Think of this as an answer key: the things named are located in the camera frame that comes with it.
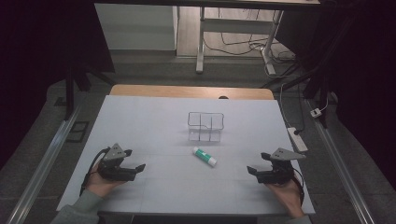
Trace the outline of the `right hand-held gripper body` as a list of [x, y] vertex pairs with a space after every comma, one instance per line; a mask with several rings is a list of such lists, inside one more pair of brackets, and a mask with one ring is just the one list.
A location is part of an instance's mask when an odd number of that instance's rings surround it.
[[256, 174], [259, 183], [263, 184], [284, 184], [294, 178], [294, 169], [291, 165], [293, 160], [305, 159], [306, 156], [285, 148], [279, 147], [271, 155], [272, 170], [259, 171]]

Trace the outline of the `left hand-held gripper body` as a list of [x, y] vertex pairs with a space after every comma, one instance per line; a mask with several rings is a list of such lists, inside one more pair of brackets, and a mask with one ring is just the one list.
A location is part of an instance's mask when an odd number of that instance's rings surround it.
[[119, 144], [114, 144], [99, 161], [98, 174], [106, 180], [134, 181], [136, 176], [135, 169], [120, 167], [125, 158], [124, 150]]

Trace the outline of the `green and white glue stick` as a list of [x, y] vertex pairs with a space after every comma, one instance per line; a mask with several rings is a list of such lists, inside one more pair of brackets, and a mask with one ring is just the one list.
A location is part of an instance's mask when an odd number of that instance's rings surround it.
[[192, 150], [193, 154], [198, 157], [200, 160], [204, 161], [205, 163], [209, 164], [212, 167], [215, 167], [217, 164], [217, 160], [214, 159], [211, 155], [207, 154], [203, 150], [198, 147], [195, 147]]

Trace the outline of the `clear acrylic organizer box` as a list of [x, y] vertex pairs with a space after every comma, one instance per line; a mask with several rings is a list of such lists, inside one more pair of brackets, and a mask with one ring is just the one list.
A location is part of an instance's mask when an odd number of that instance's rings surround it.
[[219, 142], [224, 129], [222, 113], [190, 112], [188, 115], [189, 140]]

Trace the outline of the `person's right hand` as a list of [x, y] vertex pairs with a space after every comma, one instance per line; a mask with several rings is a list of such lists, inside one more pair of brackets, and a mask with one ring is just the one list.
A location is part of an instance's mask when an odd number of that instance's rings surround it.
[[304, 216], [300, 191], [293, 180], [282, 185], [266, 184], [266, 187], [275, 194], [279, 203], [285, 208], [291, 218], [300, 218]]

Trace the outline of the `person's left hand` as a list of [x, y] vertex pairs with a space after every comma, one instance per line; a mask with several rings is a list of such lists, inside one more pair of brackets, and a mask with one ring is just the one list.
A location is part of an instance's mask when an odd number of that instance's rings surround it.
[[102, 178], [97, 172], [98, 165], [99, 163], [96, 163], [90, 170], [86, 189], [99, 197], [105, 198], [115, 187], [124, 184], [124, 181], [112, 181]]

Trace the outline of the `white power strip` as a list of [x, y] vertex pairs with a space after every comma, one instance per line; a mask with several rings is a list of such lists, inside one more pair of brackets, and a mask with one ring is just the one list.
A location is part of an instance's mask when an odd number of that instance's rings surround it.
[[294, 143], [294, 145], [297, 147], [297, 149], [300, 152], [306, 152], [308, 150], [303, 138], [300, 136], [300, 132], [294, 128], [294, 127], [289, 127], [287, 129], [291, 141]]

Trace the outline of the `white table cover sheet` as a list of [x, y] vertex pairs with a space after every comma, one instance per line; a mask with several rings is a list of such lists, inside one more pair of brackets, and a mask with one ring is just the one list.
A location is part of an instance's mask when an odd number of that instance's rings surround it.
[[[190, 112], [224, 115], [219, 142], [189, 140]], [[134, 181], [115, 188], [104, 212], [186, 216], [260, 216], [284, 213], [274, 194], [247, 166], [271, 164], [261, 153], [292, 145], [275, 100], [193, 99], [112, 96], [104, 100], [61, 205], [78, 199], [94, 156], [119, 144], [131, 149], [123, 166], [146, 164]], [[217, 160], [215, 167], [196, 157], [198, 147]]]

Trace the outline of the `black floor socket plate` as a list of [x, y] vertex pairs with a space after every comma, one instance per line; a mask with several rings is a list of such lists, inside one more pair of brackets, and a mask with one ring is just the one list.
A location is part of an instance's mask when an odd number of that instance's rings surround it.
[[81, 143], [88, 131], [88, 121], [76, 121], [66, 138], [68, 143]]

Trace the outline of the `black metal stand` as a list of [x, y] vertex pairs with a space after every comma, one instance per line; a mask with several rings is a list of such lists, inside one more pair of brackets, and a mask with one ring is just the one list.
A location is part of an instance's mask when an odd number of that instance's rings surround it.
[[[318, 108], [326, 105], [328, 93], [333, 91], [338, 98], [336, 115], [347, 128], [354, 129], [359, 126], [361, 117], [357, 102], [360, 84], [353, 77], [355, 75], [353, 69], [357, 62], [358, 60], [353, 58], [353, 52], [348, 47], [341, 47], [333, 53], [326, 53], [314, 68], [302, 77], [287, 83], [283, 89], [309, 79], [303, 96], [311, 99], [320, 91]], [[328, 107], [317, 118], [324, 126], [327, 126], [325, 121], [327, 110]]]
[[94, 68], [90, 64], [78, 58], [73, 50], [66, 52], [67, 69], [65, 72], [65, 93], [66, 93], [66, 113], [65, 120], [70, 120], [75, 111], [75, 91], [74, 86], [77, 85], [80, 91], [89, 91], [91, 89], [91, 82], [88, 79], [88, 74], [98, 77], [106, 84], [114, 86], [117, 82]]

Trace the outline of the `white cabinet panel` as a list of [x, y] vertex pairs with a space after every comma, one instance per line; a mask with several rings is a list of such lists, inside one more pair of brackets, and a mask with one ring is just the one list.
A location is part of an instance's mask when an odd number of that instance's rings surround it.
[[122, 4], [94, 6], [110, 49], [177, 49], [177, 7]]

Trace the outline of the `aluminium floor rail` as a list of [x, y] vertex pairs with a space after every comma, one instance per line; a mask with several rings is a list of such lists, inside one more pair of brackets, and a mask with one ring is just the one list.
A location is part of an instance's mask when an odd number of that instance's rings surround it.
[[325, 128], [318, 119], [313, 119], [320, 138], [326, 147], [327, 153], [332, 161], [334, 170], [338, 174], [346, 194], [354, 207], [361, 224], [376, 224], [375, 218], [364, 200], [363, 195], [349, 172], [345, 160], [339, 151], [330, 131]]
[[77, 105], [68, 119], [61, 123], [61, 126], [52, 138], [46, 153], [35, 169], [32, 178], [7, 219], [6, 224], [23, 224], [27, 218], [39, 191], [43, 187], [45, 180], [50, 173], [50, 169], [64, 145], [67, 135], [70, 133], [72, 126], [78, 117], [80, 109], [81, 105]]

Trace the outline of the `white desk frame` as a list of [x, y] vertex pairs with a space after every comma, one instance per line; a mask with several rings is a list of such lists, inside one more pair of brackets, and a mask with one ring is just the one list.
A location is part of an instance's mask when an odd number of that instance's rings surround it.
[[220, 0], [215, 7], [230, 8], [250, 8], [273, 10], [275, 17], [272, 21], [248, 21], [234, 19], [207, 19], [205, 9], [208, 6], [200, 7], [199, 23], [199, 43], [197, 50], [196, 73], [202, 74], [204, 71], [204, 37], [205, 33], [229, 33], [248, 35], [267, 35], [265, 46], [260, 49], [265, 69], [268, 75], [274, 76], [276, 70], [269, 52], [275, 39], [276, 31], [285, 10], [302, 10], [305, 7], [317, 7], [319, 0]]

